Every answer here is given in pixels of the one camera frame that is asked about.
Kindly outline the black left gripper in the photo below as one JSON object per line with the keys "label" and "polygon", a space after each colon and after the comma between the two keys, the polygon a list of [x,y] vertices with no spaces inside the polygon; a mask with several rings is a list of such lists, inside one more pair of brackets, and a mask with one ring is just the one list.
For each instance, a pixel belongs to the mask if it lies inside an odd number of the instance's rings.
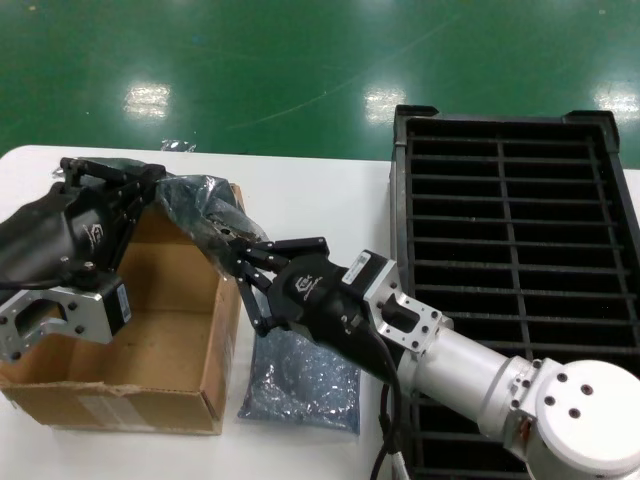
{"label": "black left gripper", "polygon": [[143,210],[155,198],[165,167],[128,158],[63,157],[59,174],[70,187],[53,186],[1,223],[1,284],[61,286],[87,262],[115,272]]}

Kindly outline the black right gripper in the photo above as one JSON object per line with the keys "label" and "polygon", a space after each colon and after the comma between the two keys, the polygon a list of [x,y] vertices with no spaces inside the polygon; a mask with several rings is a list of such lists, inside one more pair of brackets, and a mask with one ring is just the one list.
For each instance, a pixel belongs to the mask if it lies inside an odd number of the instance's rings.
{"label": "black right gripper", "polygon": [[[362,302],[342,285],[346,269],[328,260],[324,237],[260,242],[237,238],[234,254],[233,276],[257,336],[270,332],[273,318],[379,380],[391,381]],[[271,283],[263,271],[278,274]],[[258,293],[267,293],[271,314],[260,305]]]}

